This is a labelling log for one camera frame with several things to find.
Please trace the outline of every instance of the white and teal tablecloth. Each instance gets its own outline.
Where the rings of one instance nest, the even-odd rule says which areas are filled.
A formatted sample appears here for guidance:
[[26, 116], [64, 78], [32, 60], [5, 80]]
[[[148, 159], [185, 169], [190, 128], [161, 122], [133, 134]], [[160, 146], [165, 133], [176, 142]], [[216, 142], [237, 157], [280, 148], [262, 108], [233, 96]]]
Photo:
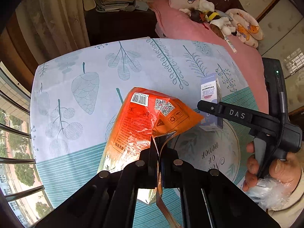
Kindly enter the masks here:
[[[127, 93], [144, 87], [179, 98], [197, 111], [202, 77], [217, 73], [223, 101], [257, 110], [237, 64], [219, 45], [174, 39], [112, 42], [40, 65], [31, 99], [37, 169], [54, 207], [97, 173], [115, 117]], [[217, 167], [235, 184], [244, 176], [248, 128], [225, 121], [223, 131], [194, 127], [171, 146], [196, 168]], [[164, 201], [182, 223], [179, 197]], [[133, 227], [168, 227], [155, 204], [137, 203]]]

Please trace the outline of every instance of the purple and white box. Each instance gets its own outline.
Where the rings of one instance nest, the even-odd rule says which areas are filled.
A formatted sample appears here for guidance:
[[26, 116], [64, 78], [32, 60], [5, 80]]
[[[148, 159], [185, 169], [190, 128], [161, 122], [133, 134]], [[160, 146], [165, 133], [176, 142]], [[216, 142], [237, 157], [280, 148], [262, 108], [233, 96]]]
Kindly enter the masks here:
[[[217, 74], [209, 74], [202, 79], [201, 84], [201, 100], [212, 103], [219, 103], [222, 101], [221, 88]], [[205, 131], [216, 131], [223, 129], [223, 118], [216, 117], [206, 112], [200, 112], [204, 119], [200, 122], [200, 128]]]

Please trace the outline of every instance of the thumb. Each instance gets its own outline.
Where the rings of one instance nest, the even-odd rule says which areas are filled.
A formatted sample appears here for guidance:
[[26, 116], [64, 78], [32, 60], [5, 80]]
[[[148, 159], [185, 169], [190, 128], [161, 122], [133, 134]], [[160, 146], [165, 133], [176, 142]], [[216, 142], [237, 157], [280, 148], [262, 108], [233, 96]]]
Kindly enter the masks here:
[[296, 155], [288, 153], [286, 161], [273, 160], [269, 167], [269, 174], [274, 179], [288, 184], [289, 192], [294, 191], [301, 177], [301, 166]]

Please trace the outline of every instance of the stack of papers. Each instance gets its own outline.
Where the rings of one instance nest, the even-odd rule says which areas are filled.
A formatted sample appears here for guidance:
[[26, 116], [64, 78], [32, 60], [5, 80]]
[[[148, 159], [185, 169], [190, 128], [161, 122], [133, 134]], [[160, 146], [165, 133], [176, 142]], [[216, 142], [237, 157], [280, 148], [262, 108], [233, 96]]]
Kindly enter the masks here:
[[125, 10], [133, 0], [95, 0], [97, 6], [96, 11], [98, 12], [112, 12]]

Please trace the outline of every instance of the teal striped fabric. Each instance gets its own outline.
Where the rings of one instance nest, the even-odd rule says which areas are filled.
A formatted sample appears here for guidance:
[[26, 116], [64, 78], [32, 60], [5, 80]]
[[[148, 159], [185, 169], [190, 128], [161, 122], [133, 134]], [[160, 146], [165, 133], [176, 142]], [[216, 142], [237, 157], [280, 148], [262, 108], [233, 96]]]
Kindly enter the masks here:
[[[249, 87], [224, 97], [222, 101], [257, 110], [257, 104]], [[240, 141], [241, 155], [243, 156], [244, 154], [246, 156], [245, 145], [252, 140], [252, 137], [248, 135], [249, 129], [233, 122], [231, 124]], [[37, 163], [39, 176], [54, 208], [96, 175], [104, 148], [105, 143], [102, 143], [75, 153]], [[244, 163], [241, 161], [239, 177], [235, 182], [239, 182], [244, 175], [246, 170], [245, 163], [246, 161]], [[174, 190], [165, 189], [163, 200], [177, 221], [182, 224], [180, 199]], [[155, 203], [147, 206], [137, 202], [133, 227], [169, 228], [169, 225]]]

